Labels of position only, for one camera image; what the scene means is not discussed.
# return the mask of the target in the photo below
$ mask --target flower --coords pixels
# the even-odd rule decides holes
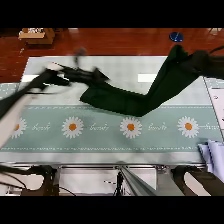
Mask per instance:
[[[126,138],[135,138],[141,134],[140,130],[142,130],[140,121],[134,117],[124,118],[120,127],[120,131],[123,131]]]
[[[12,133],[12,138],[17,138],[23,134],[23,131],[26,130],[26,121],[25,119],[20,118],[18,124],[14,128],[14,132]]]
[[[66,136],[66,138],[70,137],[71,138],[75,138],[76,136],[79,136],[82,134],[82,130],[83,130],[83,122],[81,119],[79,119],[78,117],[74,118],[74,117],[69,117],[68,119],[66,119],[65,122],[63,122],[62,125],[62,131],[64,131],[64,134]]]
[[[197,121],[195,121],[194,118],[186,116],[182,117],[179,119],[177,127],[179,127],[179,131],[182,131],[182,135],[185,135],[185,137],[188,138],[194,138],[199,133],[199,127]]]

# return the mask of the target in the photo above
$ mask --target table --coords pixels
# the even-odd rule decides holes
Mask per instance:
[[[146,94],[165,59],[165,56],[86,56],[81,58],[80,67],[91,70],[96,66],[111,79],[111,85]],[[49,61],[74,66],[70,56],[30,57],[19,88]],[[142,77],[148,82],[139,82]],[[197,144],[208,138],[223,140],[202,77],[141,118],[80,102],[87,89],[84,84],[66,88],[51,86],[47,92],[62,93],[40,95],[24,108],[19,123],[23,133],[12,134],[14,138],[1,149],[1,162],[199,164],[203,161]],[[131,124],[133,119],[142,126],[139,136],[130,138],[120,126]],[[189,138],[178,130],[178,124],[197,126],[198,133]]]

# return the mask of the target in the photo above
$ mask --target brown box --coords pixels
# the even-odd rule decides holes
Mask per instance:
[[[55,36],[52,28],[44,28],[43,33],[28,33],[28,28],[23,28],[22,31],[19,38],[28,44],[52,44]]]

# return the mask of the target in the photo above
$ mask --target light purple fabric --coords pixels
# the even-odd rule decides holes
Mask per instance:
[[[208,140],[207,145],[199,144],[199,149],[206,162],[208,172],[224,182],[224,144]]]

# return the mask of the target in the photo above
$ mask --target yellow flower center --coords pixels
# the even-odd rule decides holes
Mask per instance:
[[[134,129],[135,129],[134,124],[128,124],[128,130],[129,131],[134,131]]]
[[[185,128],[187,129],[187,130],[192,130],[192,124],[190,124],[190,123],[186,123],[185,124]]]
[[[69,129],[70,129],[71,131],[74,131],[76,128],[77,128],[76,124],[70,124],[70,125],[69,125]]]
[[[16,125],[14,131],[17,131],[19,129],[19,124]]]

